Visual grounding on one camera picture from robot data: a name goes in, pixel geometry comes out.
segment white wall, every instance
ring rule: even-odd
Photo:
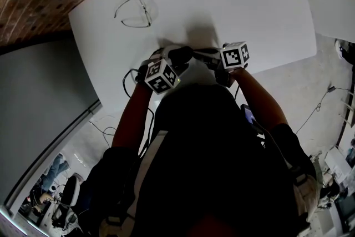
[[[315,30],[324,36],[355,42],[354,0],[308,0]]]
[[[0,203],[41,152],[98,98],[74,40],[0,56]]]

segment black cable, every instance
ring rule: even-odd
[[[129,98],[131,98],[131,96],[130,96],[130,95],[128,94],[128,92],[127,92],[126,85],[125,85],[125,81],[126,81],[127,76],[128,76],[132,71],[136,71],[136,72],[140,73],[140,71],[139,71],[138,69],[131,68],[131,69],[126,73],[126,75],[123,77],[123,79],[122,79],[122,85],[123,85],[124,92],[126,93],[126,95],[127,95]],[[145,145],[144,145],[144,147],[143,147],[143,149],[142,149],[142,153],[143,153],[143,151],[144,151],[144,148],[145,148],[146,146],[148,146],[149,143],[150,143],[150,131],[151,131],[151,126],[153,125],[153,121],[154,121],[154,112],[153,112],[150,108],[148,108],[148,110],[151,112],[151,121],[150,121],[149,131],[148,131],[148,140],[147,140],[147,142],[145,143]]]
[[[332,173],[329,173],[329,171],[325,171],[325,172],[322,172],[322,173],[328,173],[329,175],[334,175],[334,174],[332,174]]]
[[[304,122],[304,124],[301,125],[301,127],[298,129],[298,131],[296,131],[296,134],[301,130],[301,128],[303,128],[303,126],[308,122],[308,120],[311,118],[312,114],[317,111],[319,112],[321,110],[321,106],[322,106],[322,102],[324,97],[328,94],[333,92],[336,89],[340,89],[340,90],[347,90],[347,91],[351,91],[350,89],[346,89],[346,88],[338,88],[338,87],[334,87],[331,86],[330,88],[328,88],[328,91],[326,91],[326,93],[323,95],[321,101],[317,104],[316,108],[311,112],[310,116],[306,119],[306,121]]]
[[[234,101],[237,98],[238,91],[239,91],[239,85],[238,85],[237,91],[235,92],[235,95],[234,95]]]
[[[94,127],[96,127],[97,130],[102,133],[102,136],[104,137],[104,139],[105,139],[105,141],[106,141],[108,147],[110,148],[110,144],[109,144],[109,142],[107,141],[107,139],[106,139],[106,137],[105,137],[105,134],[106,134],[106,135],[112,135],[112,136],[114,136],[115,134],[106,133],[105,131],[106,131],[107,129],[109,129],[109,128],[112,128],[112,129],[114,129],[115,131],[116,131],[116,129],[113,128],[113,127],[107,127],[107,128],[105,128],[104,131],[102,131],[101,129],[99,129],[99,128],[98,128],[94,123],[92,123],[91,121],[89,121],[89,123],[92,124]]]
[[[111,134],[111,133],[106,133],[106,132],[104,132],[104,131],[102,131],[101,129],[99,129],[95,124],[93,124],[91,121],[89,121],[89,123],[90,124],[92,124],[94,127],[96,127],[97,129],[98,129],[98,131],[99,132],[101,132],[101,133],[103,133],[103,134],[106,134],[106,135],[112,135],[112,136],[114,136],[115,134]]]

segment jeans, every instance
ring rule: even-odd
[[[50,166],[47,176],[42,177],[42,190],[44,192],[48,191],[50,186],[53,184],[54,179],[63,171],[69,169],[69,164],[67,161],[64,161],[60,164],[60,159],[63,157],[61,154],[58,154],[55,160],[53,161],[52,166]]]

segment hand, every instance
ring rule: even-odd
[[[160,48],[157,49],[151,56],[149,59],[146,59],[144,61],[142,61],[142,63],[140,64],[140,67],[138,68],[139,73],[138,75],[135,77],[135,80],[137,83],[142,83],[144,82],[146,73],[148,71],[148,65],[149,63],[155,63],[158,62],[159,60],[162,59],[162,53],[163,53],[164,48]]]

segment wire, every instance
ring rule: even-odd
[[[101,129],[99,129],[99,128],[98,128],[94,123],[92,123],[91,121],[89,121],[89,123],[92,124],[94,127],[96,127],[97,130],[98,130],[99,132],[103,133],[103,134],[112,135],[112,136],[115,135],[115,134],[112,134],[112,133],[106,133],[105,131],[102,131]]]
[[[85,211],[88,211],[88,210],[89,210],[89,208],[88,208],[88,209],[85,209],[85,210],[82,211],[81,213],[84,213]],[[78,217],[79,217],[79,215],[80,215],[81,213],[78,214]]]
[[[333,175],[332,173],[329,173],[329,171],[325,171],[325,172],[322,172],[322,173],[328,173],[329,175]]]
[[[57,191],[59,190],[59,187],[60,186],[65,186],[66,184],[62,184],[62,185],[59,185],[59,186],[57,186],[57,188],[55,189],[55,191],[54,191],[54,198],[55,198],[55,196],[57,195]]]
[[[129,98],[131,98],[131,96],[130,96],[130,95],[128,94],[128,92],[127,92],[126,85],[125,85],[125,81],[126,81],[126,78],[127,78],[128,74],[130,74],[132,71],[136,71],[136,72],[140,73],[138,69],[131,68],[131,69],[126,73],[126,75],[123,77],[123,79],[122,79],[122,84],[123,84],[124,92],[126,93],[126,95],[127,95]]]
[[[310,116],[306,119],[306,121],[304,122],[304,124],[301,125],[301,127],[298,129],[298,131],[296,131],[296,134],[301,130],[301,128],[303,128],[303,126],[308,122],[308,120],[311,118],[311,116],[313,115],[313,113],[315,111],[319,112],[321,110],[321,106],[322,106],[322,102],[323,102],[323,99],[324,97],[330,93],[330,92],[333,92],[334,90],[336,89],[340,89],[340,90],[347,90],[347,91],[351,91],[350,89],[346,89],[346,88],[338,88],[338,87],[330,87],[328,88],[328,91],[326,91],[326,93],[323,95],[321,101],[317,104],[316,108],[311,112]]]
[[[112,136],[114,136],[115,134],[106,133],[105,131],[106,131],[107,129],[109,129],[109,128],[112,128],[112,129],[114,129],[115,131],[116,131],[116,129],[113,128],[113,127],[107,127],[107,128],[104,129],[104,131],[102,131],[101,129],[99,129],[99,128],[98,128],[94,123],[92,123],[91,121],[89,121],[89,123],[92,124],[94,127],[96,127],[97,130],[102,133],[102,136],[104,137],[104,139],[105,139],[105,141],[106,141],[108,147],[110,148],[110,144],[109,144],[109,142],[107,141],[107,139],[106,139],[106,137],[105,137],[105,134],[106,134],[106,135],[112,135]]]
[[[127,95],[129,98],[131,98],[131,96],[130,96],[130,95],[128,94],[128,92],[127,92],[126,85],[125,85],[125,81],[126,81],[127,76],[128,76],[132,71],[136,71],[136,72],[140,73],[140,71],[139,71],[138,69],[132,68],[132,69],[130,69],[130,70],[126,73],[126,75],[125,75],[125,76],[123,77],[123,79],[122,79],[122,85],[123,85],[124,92],[126,93],[126,95]],[[145,145],[144,145],[144,147],[143,147],[143,149],[142,149],[142,152],[144,151],[144,148],[145,148],[146,146],[148,146],[149,143],[150,143],[150,131],[151,131],[151,126],[153,125],[153,121],[154,121],[154,112],[153,112],[150,108],[148,108],[148,111],[151,112],[151,121],[150,121],[150,125],[149,125],[149,130],[148,130],[148,141],[145,143]]]
[[[34,202],[35,202],[35,204],[36,204],[36,205],[39,205],[39,204],[38,204],[38,202],[37,202],[36,197],[34,196],[34,194],[33,194],[33,198],[34,198]]]
[[[238,85],[237,91],[235,92],[235,95],[234,95],[234,101],[237,98],[238,91],[239,91],[239,85]]]

